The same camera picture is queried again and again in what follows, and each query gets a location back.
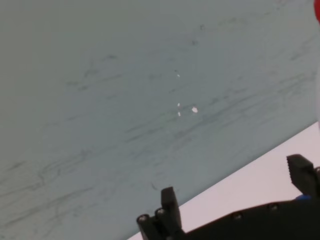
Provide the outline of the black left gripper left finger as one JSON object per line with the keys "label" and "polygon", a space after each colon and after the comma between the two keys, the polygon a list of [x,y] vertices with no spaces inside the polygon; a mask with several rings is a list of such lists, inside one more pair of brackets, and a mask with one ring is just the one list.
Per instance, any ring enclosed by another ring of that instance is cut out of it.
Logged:
{"label": "black left gripper left finger", "polygon": [[161,207],[153,216],[142,214],[136,223],[143,240],[183,240],[181,214],[173,187],[161,190]]}

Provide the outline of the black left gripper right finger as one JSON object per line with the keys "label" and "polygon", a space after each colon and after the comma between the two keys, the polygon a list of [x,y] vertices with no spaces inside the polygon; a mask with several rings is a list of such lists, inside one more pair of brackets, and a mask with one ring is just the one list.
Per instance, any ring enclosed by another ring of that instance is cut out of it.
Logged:
{"label": "black left gripper right finger", "polygon": [[304,195],[320,197],[320,168],[301,154],[286,157],[291,183]]}

